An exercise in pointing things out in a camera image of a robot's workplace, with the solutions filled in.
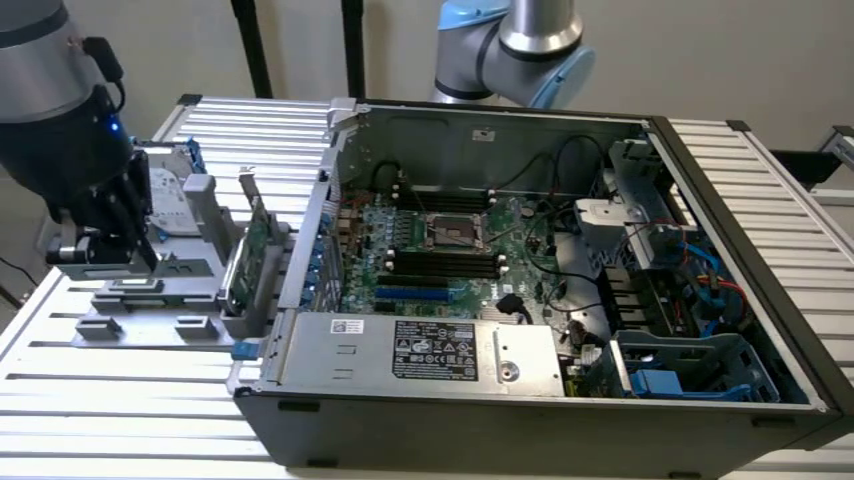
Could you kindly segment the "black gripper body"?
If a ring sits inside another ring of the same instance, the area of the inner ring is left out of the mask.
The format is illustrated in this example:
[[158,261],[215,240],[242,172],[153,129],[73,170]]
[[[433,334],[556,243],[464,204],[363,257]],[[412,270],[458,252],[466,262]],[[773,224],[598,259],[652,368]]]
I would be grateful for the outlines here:
[[10,176],[49,201],[73,201],[119,176],[133,146],[103,85],[69,112],[2,126],[2,165]]

